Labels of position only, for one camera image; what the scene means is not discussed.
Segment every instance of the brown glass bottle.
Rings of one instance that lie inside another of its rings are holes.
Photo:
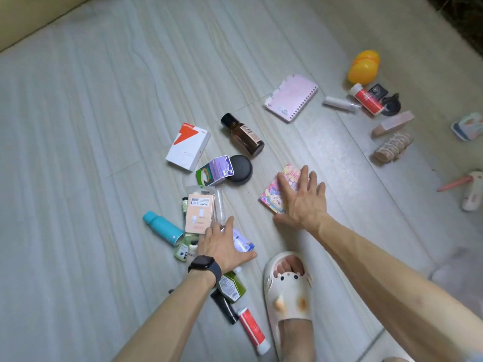
[[[230,130],[231,137],[242,145],[252,157],[257,156],[265,147],[265,143],[250,128],[240,123],[230,113],[223,116],[221,124]]]

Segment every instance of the forearm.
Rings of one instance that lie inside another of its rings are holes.
[[[483,322],[444,290],[328,215],[310,232],[416,361],[483,353]]]
[[[212,272],[192,270],[122,348],[113,362],[178,361],[215,284]]]

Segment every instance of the black tube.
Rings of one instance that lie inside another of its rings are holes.
[[[211,298],[214,299],[214,302],[218,305],[230,324],[234,325],[238,321],[238,315],[228,303],[228,300],[221,294],[220,290],[217,289],[213,292]]]

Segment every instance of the beige cabinet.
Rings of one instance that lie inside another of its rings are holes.
[[[0,51],[86,0],[0,0]]]

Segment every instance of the person's left hand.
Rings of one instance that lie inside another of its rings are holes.
[[[225,231],[215,222],[208,227],[205,236],[201,236],[198,243],[198,255],[213,257],[221,268],[222,274],[229,272],[239,265],[257,257],[255,251],[240,253],[233,245],[233,220],[230,216],[226,221]]]

